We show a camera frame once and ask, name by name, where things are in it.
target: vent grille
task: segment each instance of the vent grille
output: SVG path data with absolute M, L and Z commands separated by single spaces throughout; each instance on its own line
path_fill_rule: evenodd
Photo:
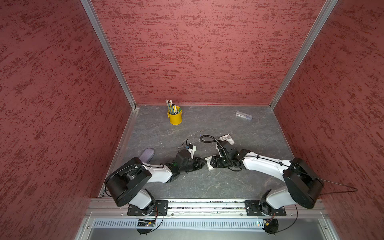
M 138 219 L 119 219 L 119 218 L 97 218 L 94 221 L 94 228 L 136 228 Z M 263 221 L 250 219 L 169 219 L 165 218 L 159 228 L 191 228 L 191 229 L 242 229 L 260 230 L 264 227 Z

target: aluminum frame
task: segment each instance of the aluminum frame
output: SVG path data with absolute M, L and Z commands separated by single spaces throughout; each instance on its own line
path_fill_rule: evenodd
M 167 216 L 164 219 L 168 222 L 178 219 L 182 222 L 190 221 L 261 221 L 263 217 L 248 217 L 245 210 L 244 201 L 247 199 L 166 199 L 169 201 Z M 321 199 L 316 201 L 313 209 L 306 209 L 297 205 L 298 218 L 318 219 L 322 227 L 322 231 L 327 240 L 339 240 L 339 237 L 333 227 L 324 204 Z M 87 240 L 94 223 L 97 221 L 119 222 L 123 219 L 131 219 L 130 222 L 137 221 L 139 216 L 127 216 L 128 206 L 117 207 L 112 198 L 92 199 L 86 212 L 83 224 L 79 229 L 76 240 Z M 279 219 L 295 219 L 296 208 L 294 205 L 285 207 L 287 216 L 275 217 Z M 222 228 L 221 230 L 230 230 L 230 228 Z M 250 229 L 238 229 L 247 231 L 258 231 L 258 227 Z
M 111 48 L 111 45 L 109 44 L 109 41 L 107 39 L 107 36 L 105 35 L 105 32 L 101 26 L 101 23 L 99 21 L 99 18 L 97 17 L 96 11 L 92 5 L 91 0 L 80 0 L 85 12 L 88 15 L 89 20 L 91 21 L 91 24 L 93 26 L 93 29 L 96 32 L 97 37 L 100 40 L 100 43 L 105 51 L 105 54 L 107 55 L 109 62 L 111 63 L 111 66 L 113 70 L 115 71 L 116 77 L 118 78 L 120 85 L 125 93 L 125 96 L 127 97 L 129 104 L 131 105 L 132 109 L 136 108 L 136 102 L 133 98 L 133 95 L 131 93 L 131 90 L 129 89 L 128 83 L 125 80 L 124 74 L 121 71 L 121 68 L 119 66 L 119 63 L 116 59 L 115 54 L 113 53 L 113 50 Z
M 295 157 L 295 155 L 294 155 L 293 152 L 292 152 L 291 146 L 289 145 L 288 140 L 287 140 L 287 138 L 285 137 L 285 134 L 284 134 L 284 132 L 283 132 L 283 128 L 281 127 L 280 122 L 277 120 L 276 114 L 275 114 L 275 112 L 273 111 L 273 109 L 272 109 L 272 113 L 273 113 L 273 115 L 275 116 L 275 119 L 276 119 L 276 121 L 277 121 L 277 124 L 279 125 L 279 128 L 280 128 L 281 134 L 282 134 L 283 137 L 284 137 L 285 144 L 287 145 L 287 147 L 288 147 L 288 149 L 289 149 L 289 152 L 291 153 L 291 156 L 292 156 L 292 159 L 293 159 L 293 158 Z
M 283 95 L 285 89 L 287 88 L 288 84 L 293 78 L 293 75 L 296 73 L 297 69 L 299 68 L 301 62 L 304 60 L 305 55 L 308 53 L 309 49 L 311 48 L 313 42 L 315 41 L 317 35 L 319 35 L 320 30 L 324 26 L 325 22 L 327 21 L 329 15 L 331 14 L 333 8 L 335 7 L 338 0 L 326 0 L 324 3 L 322 9 L 319 12 L 319 15 L 317 16 L 315 22 L 312 25 L 312 28 L 310 32 L 308 33 L 307 37 L 305 38 L 303 45 L 301 46 L 295 60 L 293 61 L 291 67 L 289 68 L 287 74 L 285 75 L 282 83 L 280 84 L 279 89 L 277 90 L 275 96 L 273 97 L 271 103 L 269 106 L 274 109 Z
M 116 162 L 124 157 L 124 152 L 128 146 L 129 138 L 132 134 L 137 116 L 139 114 L 139 110 L 140 110 L 139 106 L 137 106 L 135 109 L 132 109 L 131 114 L 129 115 L 127 124 L 125 126 L 124 132 L 122 133 L 119 145 L 116 149 L 115 155 L 112 159 L 111 165 L 109 166 L 109 169 L 105 178 L 113 172 Z M 103 186 L 100 189 L 99 197 L 103 197 L 104 188 L 105 188 L 105 184 L 103 183 Z

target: white plastic part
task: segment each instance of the white plastic part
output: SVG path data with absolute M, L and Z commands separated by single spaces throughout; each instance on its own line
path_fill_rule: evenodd
M 261 159 L 257 156 L 269 159 L 270 161 Z M 280 160 L 271 157 L 265 157 L 262 155 L 258 155 L 254 152 L 247 153 L 247 155 L 245 155 L 243 159 L 243 164 L 246 169 L 263 172 L 285 182 L 283 178 L 283 170 L 287 169 L 288 167 L 281 166 L 280 164 L 278 164 L 278 162 L 281 162 L 282 164 L 287 166 L 291 165 L 289 160 Z
M 208 171 L 211 171 L 211 170 L 213 170 L 214 168 L 211 166 L 211 160 L 212 160 L 212 157 L 213 157 L 214 155 L 212 155 L 212 156 L 210 156 L 210 157 L 206 157 L 206 158 L 204 158 L 206 161 L 207 161 L 207 167 L 208 167 Z
M 238 116 L 240 118 L 247 119 L 247 120 L 252 120 L 252 115 L 249 115 L 249 114 L 246 114 L 246 113 L 242 113 L 240 111 L 236 112 L 236 116 Z
M 194 155 L 194 153 L 196 151 L 196 146 L 193 145 L 193 148 L 188 148 L 188 151 L 191 153 L 191 158 L 193 159 L 193 155 Z
M 296 204 L 288 192 L 287 186 L 272 190 L 266 197 L 266 201 L 274 209 L 279 209 L 282 206 Z
M 151 165 L 143 163 L 143 167 L 152 174 L 152 177 L 148 180 L 148 182 L 165 183 L 168 182 L 172 176 L 171 170 L 165 165 Z
M 219 156 L 222 157 L 220 151 L 218 150 L 217 144 L 215 145 L 215 148 L 218 151 Z
M 140 190 L 136 196 L 128 203 L 137 206 L 140 209 L 144 209 L 152 201 L 151 196 L 147 191 Z
M 234 145 L 235 144 L 235 141 L 232 139 L 231 135 L 227 134 L 227 135 L 224 135 L 222 137 L 219 137 L 219 140 L 220 141 L 225 141 L 227 140 L 231 145 Z

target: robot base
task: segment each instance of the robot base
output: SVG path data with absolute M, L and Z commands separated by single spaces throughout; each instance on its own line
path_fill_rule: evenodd
M 164 216 L 167 215 L 168 200 L 156 200 L 154 204 L 154 209 L 155 207 L 157 207 L 158 212 L 162 213 Z M 154 216 L 156 214 L 156 212 L 153 211 L 149 215 L 144 215 L 142 211 L 143 210 L 141 210 L 137 206 L 128 204 L 127 216 Z
M 247 216 L 252 216 L 252 217 L 264 217 L 266 216 L 265 214 L 263 214 L 260 209 L 259 209 L 259 200 L 246 200 L 244 201 L 245 202 L 245 209 L 247 210 Z M 279 209 L 272 209 L 272 215 L 273 214 L 276 216 L 276 217 L 285 217 L 287 216 L 287 213 L 285 212 L 285 209 L 284 207 L 281 207 Z

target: black cable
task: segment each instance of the black cable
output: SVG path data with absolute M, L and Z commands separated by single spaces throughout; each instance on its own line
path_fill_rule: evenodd
M 210 137 L 210 138 L 212 138 L 213 140 L 212 140 L 212 141 L 203 140 L 203 138 L 205 138 L 205 137 Z M 224 147 L 221 145 L 221 143 L 220 143 L 215 137 L 212 137 L 211 135 L 202 135 L 202 136 L 200 137 L 200 141 L 203 142 L 203 143 L 216 142 L 217 145 L 222 149 L 222 151 L 223 151 L 223 155 L 224 155 L 225 159 L 228 161 L 228 163 L 230 163 L 230 162 L 229 162 L 229 158 L 228 158 L 228 156 L 227 156 L 227 153 L 225 152 Z
M 239 164 L 239 162 L 240 162 L 241 160 L 244 160 L 244 158 L 245 158 L 245 157 L 243 157 L 243 158 L 241 158 L 239 161 L 237 161 L 237 164 Z
M 275 234 L 278 233 L 278 232 L 282 232 L 282 231 L 284 231 L 284 230 L 287 230 L 288 228 L 290 228 L 290 227 L 296 222 L 297 217 L 299 216 L 299 211 L 297 210 L 297 206 L 296 206 L 296 204 L 295 204 L 295 207 L 296 207 L 296 218 L 295 218 L 295 220 L 293 221 L 293 223 L 292 223 L 291 225 L 289 225 L 289 227 L 286 227 L 286 228 L 283 229 L 283 230 L 280 230 L 280 231 L 275 232 Z
M 158 215 L 159 215 L 158 213 L 155 214 L 155 216 L 156 216 L 156 217 L 155 217 L 155 223 L 156 223 L 156 220 L 157 220 L 157 216 L 158 216 Z
M 161 214 L 162 216 L 163 216 L 163 218 L 161 219 L 161 223 L 154 229 L 154 230 L 156 230 L 159 226 L 161 226 L 161 224 L 163 223 L 163 221 L 164 221 L 164 215 L 161 213 L 161 212 L 159 212 L 159 211 L 155 211 L 154 210 L 154 212 L 157 212 L 158 214 Z
M 105 188 L 104 188 L 104 193 L 107 194 L 109 197 L 112 197 L 111 195 L 109 195 L 109 194 L 107 193 L 107 186 L 105 186 Z
M 205 138 L 205 137 L 209 137 L 209 138 L 211 138 L 211 139 L 213 139 L 213 140 L 211 140 L 211 141 L 204 140 L 203 138 Z M 224 155 L 225 159 L 227 160 L 227 163 L 230 165 L 230 166 L 228 167 L 228 169 L 231 170 L 231 171 L 234 171 L 234 172 L 240 172 L 240 171 L 241 171 L 241 169 L 240 169 L 240 170 L 233 170 L 233 169 L 230 169 L 230 167 L 239 167 L 239 166 L 237 165 L 237 163 L 236 163 L 236 164 L 233 164 L 233 162 L 231 162 L 231 160 L 229 160 L 229 157 L 228 157 L 228 155 L 227 155 L 227 153 L 226 153 L 226 151 L 225 151 L 225 148 L 221 145 L 221 143 L 220 143 L 215 137 L 212 137 L 211 135 L 202 135 L 202 136 L 200 137 L 200 141 L 203 142 L 203 143 L 216 142 L 216 143 L 217 143 L 217 146 L 219 146 L 219 147 L 221 148 L 221 150 L 223 151 L 223 155 Z
M 179 150 L 177 152 L 180 152 L 180 148 L 188 141 L 188 138 L 180 145 Z
M 266 159 L 266 158 L 260 157 L 259 155 L 257 155 L 256 158 L 261 158 L 261 159 L 264 159 L 264 160 L 268 160 L 268 161 L 271 161 L 271 162 L 280 164 L 280 165 L 285 166 L 285 167 L 289 167 L 289 166 L 287 166 L 287 165 L 285 165 L 285 164 L 282 164 L 281 162 L 276 162 L 276 161 L 273 161 L 273 160 L 271 160 L 271 159 Z M 351 190 L 351 191 L 327 192 L 327 193 L 324 193 L 324 194 L 320 194 L 320 196 L 322 196 L 322 195 L 327 195 L 327 194 L 334 194 L 334 193 L 346 193 L 346 192 L 357 192 L 357 191 L 358 191 L 357 188 L 352 187 L 352 186 L 349 186 L 349 185 L 345 185 L 345 184 L 342 184 L 342 183 L 337 183 L 337 182 L 332 182 L 332 181 L 329 181 L 329 180 L 321 179 L 321 178 L 319 178 L 319 177 L 311 176 L 311 175 L 309 175 L 308 173 L 306 173 L 306 172 L 302 172 L 302 171 L 299 171 L 299 170 L 296 170 L 296 171 L 299 172 L 299 173 L 305 174 L 305 175 L 307 175 L 307 176 L 310 176 L 310 177 L 312 177 L 312 178 L 315 178 L 315 179 L 317 179 L 317 180 L 322 180 L 322 181 L 324 181 L 324 182 L 329 182 L 329 183 L 332 183 L 332 184 L 337 184 L 337 185 L 340 185 L 340 186 L 343 186 L 343 187 L 349 187 L 349 188 L 352 188 L 352 189 L 353 189 L 353 190 Z

